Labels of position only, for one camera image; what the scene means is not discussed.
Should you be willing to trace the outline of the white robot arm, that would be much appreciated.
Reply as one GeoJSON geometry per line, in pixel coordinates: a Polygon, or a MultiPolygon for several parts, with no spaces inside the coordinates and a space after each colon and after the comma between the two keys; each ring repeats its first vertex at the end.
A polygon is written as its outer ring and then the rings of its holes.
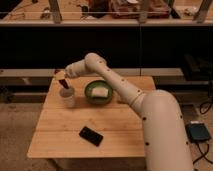
{"type": "Polygon", "coordinates": [[[55,78],[64,80],[91,73],[101,76],[142,120],[147,171],[194,171],[183,115],[171,93],[145,93],[110,69],[96,53],[67,65],[55,73],[55,78]]]}

